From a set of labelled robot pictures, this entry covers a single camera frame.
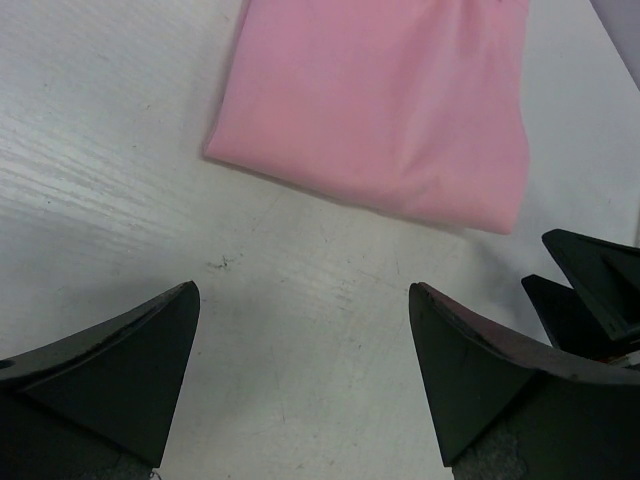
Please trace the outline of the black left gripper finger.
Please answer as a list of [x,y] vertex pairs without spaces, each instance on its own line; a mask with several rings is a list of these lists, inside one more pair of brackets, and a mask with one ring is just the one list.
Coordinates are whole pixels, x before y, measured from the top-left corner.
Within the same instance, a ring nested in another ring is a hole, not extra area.
[[612,353],[614,343],[569,287],[529,275],[521,284],[551,344],[568,353]]
[[542,243],[613,341],[639,337],[639,249],[562,229]]
[[2,360],[2,478],[151,478],[162,462],[199,313],[199,289],[189,281]]
[[409,290],[443,464],[457,479],[635,479],[639,374],[545,345],[424,283]]

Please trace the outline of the pink t-shirt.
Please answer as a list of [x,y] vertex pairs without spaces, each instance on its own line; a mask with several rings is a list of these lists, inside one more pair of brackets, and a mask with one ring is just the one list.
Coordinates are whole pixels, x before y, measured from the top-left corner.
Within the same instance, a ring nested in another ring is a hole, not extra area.
[[210,158],[507,234],[524,196],[525,1],[252,1]]

